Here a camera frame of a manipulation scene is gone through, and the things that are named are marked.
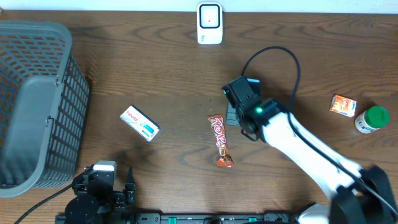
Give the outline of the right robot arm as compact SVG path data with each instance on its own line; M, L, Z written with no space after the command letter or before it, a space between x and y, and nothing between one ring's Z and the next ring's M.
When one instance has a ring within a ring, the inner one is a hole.
M276 100L230 100L243 131L284 153L330 199L313 204L297 223L397 223L397 205L387 174L361 167L306 130Z

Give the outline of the green lid white jar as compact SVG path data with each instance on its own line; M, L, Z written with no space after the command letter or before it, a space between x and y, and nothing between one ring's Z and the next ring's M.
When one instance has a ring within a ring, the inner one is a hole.
M358 115L354 124L358 131L369 134L388 125L390 114L388 110L381 106L373 106L365 112Z

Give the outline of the orange Top chocolate bar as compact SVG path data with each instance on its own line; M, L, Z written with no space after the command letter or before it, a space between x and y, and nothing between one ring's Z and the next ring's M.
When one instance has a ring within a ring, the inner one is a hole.
M216 165L219 167L233 167L234 162L229 154L228 143L226 140L226 130L222 114L215 114L208 117L213 134L215 135L216 146L219 151L219 159Z

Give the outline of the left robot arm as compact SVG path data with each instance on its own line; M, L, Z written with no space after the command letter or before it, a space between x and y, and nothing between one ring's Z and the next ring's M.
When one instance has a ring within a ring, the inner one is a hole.
M94 166L74 178L72 189L76 197L65 208L66 223L135 223L129 208L136 202L136 185L129 168L122 191L114 190L115 174Z

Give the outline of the small orange snack box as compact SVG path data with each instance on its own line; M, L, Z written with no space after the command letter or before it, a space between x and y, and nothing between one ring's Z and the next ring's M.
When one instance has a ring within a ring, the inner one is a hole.
M350 98L335 95L331 100L330 111L342 114L347 117L353 117L356 111L357 101Z

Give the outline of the white Panadol box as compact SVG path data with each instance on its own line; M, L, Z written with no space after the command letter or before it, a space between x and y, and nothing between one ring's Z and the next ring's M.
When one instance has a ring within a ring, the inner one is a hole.
M129 106L120 115L120 119L139 133L147 142L151 142L160 131L159 125L134 105Z

